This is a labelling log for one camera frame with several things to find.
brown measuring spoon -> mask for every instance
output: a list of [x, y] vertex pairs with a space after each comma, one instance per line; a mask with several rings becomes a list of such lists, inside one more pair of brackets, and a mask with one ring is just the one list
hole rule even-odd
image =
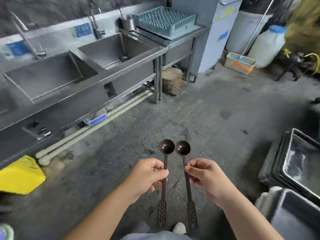
[[[176, 152], [180, 156], [182, 156], [183, 166], [185, 167], [187, 165], [187, 155], [191, 151], [190, 144], [185, 140], [181, 140], [176, 144], [175, 149], [176, 149]], [[188, 212], [189, 227], [190, 229], [192, 229], [193, 235], [199, 235], [199, 225], [198, 225], [196, 206], [192, 200], [189, 174], [185, 170], [184, 170], [184, 175], [186, 177], [186, 193], [188, 196], [188, 203], [186, 205], [186, 209]]]
[[[164, 154], [164, 167], [168, 169], [168, 157], [169, 154], [174, 152], [174, 143], [169, 139], [165, 139], [159, 143], [159, 149]], [[162, 231], [167, 230], [167, 200], [166, 200], [166, 189], [167, 189], [168, 178], [162, 180], [162, 193], [161, 200], [158, 206], [158, 224]]]

gray floor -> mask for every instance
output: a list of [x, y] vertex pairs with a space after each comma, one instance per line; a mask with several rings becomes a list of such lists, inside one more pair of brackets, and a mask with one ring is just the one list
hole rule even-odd
[[[163, 96], [154, 105], [145, 100], [111, 123], [79, 141], [45, 168], [47, 180], [24, 197], [12, 199], [14, 210], [5, 222], [17, 240], [60, 239], [130, 172], [139, 158], [163, 159], [159, 141], [186, 140], [191, 157], [215, 160], [252, 202], [266, 188], [258, 172], [271, 141], [296, 127], [317, 135], [318, 116], [309, 101], [320, 96], [319, 83], [298, 82], [255, 69], [240, 74], [218, 64], [214, 71], [185, 85], [178, 97]], [[182, 159], [169, 158], [168, 222], [187, 224], [186, 187]], [[206, 203], [194, 189], [202, 239], [234, 239], [222, 211]], [[144, 220], [153, 228], [159, 191], [143, 195], [125, 213], [114, 234], [130, 221]]]

chrome faucet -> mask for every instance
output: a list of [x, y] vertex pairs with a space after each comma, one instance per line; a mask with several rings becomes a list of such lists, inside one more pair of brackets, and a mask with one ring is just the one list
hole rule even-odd
[[19, 35], [21, 35], [22, 39], [25, 41], [27, 47], [30, 49], [31, 53], [37, 60], [41, 60], [47, 56], [46, 52], [42, 49], [41, 45], [40, 49], [41, 51], [38, 52], [30, 43], [30, 41], [26, 38], [24, 35], [25, 31], [29, 31], [29, 29], [26, 27], [26, 25], [21, 21], [21, 19], [14, 13], [9, 11], [11, 22], [14, 24], [14, 27], [17, 29]]
[[92, 17], [92, 26], [93, 26], [93, 31], [94, 31], [94, 35], [96, 36], [96, 38], [98, 40], [102, 39], [103, 36], [106, 34], [106, 32], [104, 30], [100, 30], [99, 27], [98, 27], [98, 24], [97, 24], [97, 20], [94, 16], [94, 11], [93, 11], [93, 6], [95, 6], [99, 13], [101, 13], [101, 10], [99, 7], [97, 7], [97, 5], [93, 2], [93, 0], [90, 0], [89, 1], [89, 7], [90, 7], [90, 10], [91, 10], [91, 17]]

dish rack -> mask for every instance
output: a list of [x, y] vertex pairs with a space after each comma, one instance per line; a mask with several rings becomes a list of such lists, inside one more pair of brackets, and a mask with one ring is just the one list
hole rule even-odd
[[137, 16], [137, 26], [166, 36], [177, 35], [196, 22], [196, 15], [172, 10], [170, 7], [156, 7]]

hand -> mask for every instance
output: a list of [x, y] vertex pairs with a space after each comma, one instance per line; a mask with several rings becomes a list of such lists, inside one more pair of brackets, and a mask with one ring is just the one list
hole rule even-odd
[[193, 159], [184, 169], [189, 174], [191, 183], [202, 187], [208, 200], [213, 201], [221, 208], [223, 208], [224, 202], [232, 199], [238, 192], [215, 161], [204, 158]]
[[162, 187], [162, 179], [168, 176], [169, 171], [163, 169], [163, 162], [155, 159], [141, 159], [133, 167], [128, 177], [122, 182], [132, 197], [132, 203], [146, 193], [153, 192], [156, 188]]

